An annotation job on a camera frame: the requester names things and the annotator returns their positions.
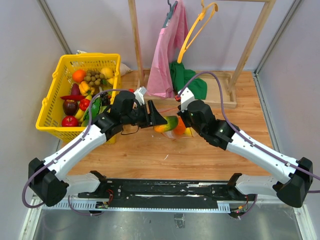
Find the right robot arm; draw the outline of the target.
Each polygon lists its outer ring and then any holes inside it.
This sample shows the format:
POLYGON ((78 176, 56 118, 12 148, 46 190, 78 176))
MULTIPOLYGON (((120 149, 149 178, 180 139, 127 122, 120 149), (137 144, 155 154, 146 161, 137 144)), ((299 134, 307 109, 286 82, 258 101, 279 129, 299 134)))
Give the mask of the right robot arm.
POLYGON ((261 144, 227 120, 216 119, 211 107, 202 100, 181 100, 178 115, 210 145, 242 156, 270 173, 235 173, 226 188, 230 199, 254 194, 278 197, 294 208, 303 205, 314 178, 311 160, 288 157, 261 144))

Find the clear zip top bag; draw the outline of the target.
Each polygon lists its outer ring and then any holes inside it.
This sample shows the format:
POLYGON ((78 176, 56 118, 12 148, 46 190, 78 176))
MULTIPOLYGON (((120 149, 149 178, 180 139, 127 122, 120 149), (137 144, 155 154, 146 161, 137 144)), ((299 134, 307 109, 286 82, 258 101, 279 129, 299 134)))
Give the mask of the clear zip top bag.
POLYGON ((158 112, 165 118, 167 124, 154 126, 153 130, 156 133, 161 133, 169 139, 194 138, 198 136, 193 128, 185 126, 181 117, 177 115, 178 109, 176 107, 161 108, 158 112))

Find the red bell pepper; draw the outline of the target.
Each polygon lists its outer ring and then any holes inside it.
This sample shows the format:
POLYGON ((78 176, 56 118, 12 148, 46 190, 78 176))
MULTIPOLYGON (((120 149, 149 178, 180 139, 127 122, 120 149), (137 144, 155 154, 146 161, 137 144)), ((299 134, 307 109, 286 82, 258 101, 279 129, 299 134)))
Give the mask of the red bell pepper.
POLYGON ((78 104, 79 109, 85 112, 87 110, 87 108, 89 107, 90 102, 91 101, 87 98, 82 99, 78 104))

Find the green orange mango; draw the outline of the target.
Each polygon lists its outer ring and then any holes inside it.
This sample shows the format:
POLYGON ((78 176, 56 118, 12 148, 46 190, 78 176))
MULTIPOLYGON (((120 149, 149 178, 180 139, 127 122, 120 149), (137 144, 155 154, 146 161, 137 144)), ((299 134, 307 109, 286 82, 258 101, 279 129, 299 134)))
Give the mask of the green orange mango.
POLYGON ((165 133, 174 130, 179 123, 177 116, 164 116, 164 119, 167 121, 166 124, 156 125, 153 127, 153 130, 157 133, 165 133))

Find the yellow apple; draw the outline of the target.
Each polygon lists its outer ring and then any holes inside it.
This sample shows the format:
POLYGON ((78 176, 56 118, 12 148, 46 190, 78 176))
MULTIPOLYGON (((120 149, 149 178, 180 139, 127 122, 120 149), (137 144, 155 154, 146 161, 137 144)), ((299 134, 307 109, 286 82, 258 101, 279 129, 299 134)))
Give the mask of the yellow apple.
POLYGON ((183 134, 185 137, 193 138, 195 136, 194 130, 191 127, 186 128, 183 134))

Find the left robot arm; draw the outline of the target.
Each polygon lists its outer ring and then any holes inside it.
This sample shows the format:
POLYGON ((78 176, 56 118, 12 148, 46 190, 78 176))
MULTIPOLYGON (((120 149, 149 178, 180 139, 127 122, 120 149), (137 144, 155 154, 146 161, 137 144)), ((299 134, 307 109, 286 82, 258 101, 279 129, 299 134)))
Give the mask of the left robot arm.
POLYGON ((113 104, 89 120, 85 130, 56 153, 28 164, 26 188, 30 188, 48 207, 59 203, 67 195, 88 192, 96 198, 107 193, 107 185, 98 174, 88 173, 71 177, 68 172, 95 148, 120 133, 126 125, 149 128, 165 125, 167 121, 157 111, 153 101, 144 101, 136 91, 120 91, 113 104))

